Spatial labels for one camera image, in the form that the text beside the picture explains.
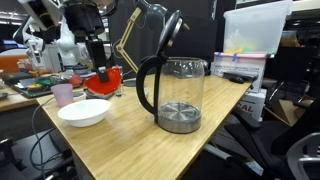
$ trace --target white robot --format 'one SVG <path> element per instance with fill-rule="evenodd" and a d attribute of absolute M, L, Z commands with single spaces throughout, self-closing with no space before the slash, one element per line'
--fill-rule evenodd
<path fill-rule="evenodd" d="M 32 21 L 44 31 L 56 27 L 61 21 L 61 37 L 57 41 L 59 53 L 65 67 L 77 64 L 73 54 L 74 36 L 86 37 L 86 46 L 93 61 L 95 69 L 101 81 L 108 81 L 106 77 L 106 62 L 103 42 L 98 35 L 104 32 L 104 26 L 99 10 L 105 6 L 116 3 L 118 0 L 18 0 L 27 13 L 31 16 L 21 25 L 14 34 L 18 43 L 26 44 L 29 48 L 31 43 L 37 46 L 35 54 L 44 50 L 43 40 L 26 32 Z"/>

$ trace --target black handle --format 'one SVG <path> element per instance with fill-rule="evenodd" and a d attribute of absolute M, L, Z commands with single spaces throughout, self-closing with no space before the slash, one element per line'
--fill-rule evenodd
<path fill-rule="evenodd" d="M 136 79 L 136 90 L 139 101 L 141 105 L 150 113 L 156 115 L 157 114 L 157 104 L 158 104 L 158 95 L 159 95 L 159 79 L 160 79 L 160 72 L 161 67 L 165 64 L 167 60 L 165 58 L 159 56 L 150 56 L 143 61 L 141 66 L 139 67 Z M 156 76 L 154 82 L 154 106 L 152 106 L 145 94 L 144 94 L 144 81 L 147 76 L 147 73 L 150 69 L 156 68 Z"/>

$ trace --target electric kettle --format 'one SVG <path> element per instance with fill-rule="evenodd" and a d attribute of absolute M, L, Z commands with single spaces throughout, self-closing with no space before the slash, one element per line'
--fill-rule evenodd
<path fill-rule="evenodd" d="M 154 115 L 155 122 L 161 128 L 173 133 L 190 133 L 196 131 L 201 124 L 204 61 L 198 58 L 160 55 L 172 40 L 168 35 L 176 34 L 175 22 L 179 22 L 178 19 L 178 15 L 170 17 L 161 34 L 157 55 L 143 60 L 137 73 L 136 90 L 141 105 Z M 144 93 L 144 81 L 148 71 L 154 68 L 154 104 L 151 105 Z"/>

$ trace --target clear bin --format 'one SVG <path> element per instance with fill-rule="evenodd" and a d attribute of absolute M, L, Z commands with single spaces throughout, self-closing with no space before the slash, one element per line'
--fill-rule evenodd
<path fill-rule="evenodd" d="M 291 6 L 284 0 L 225 12 L 224 52 L 275 54 Z"/>

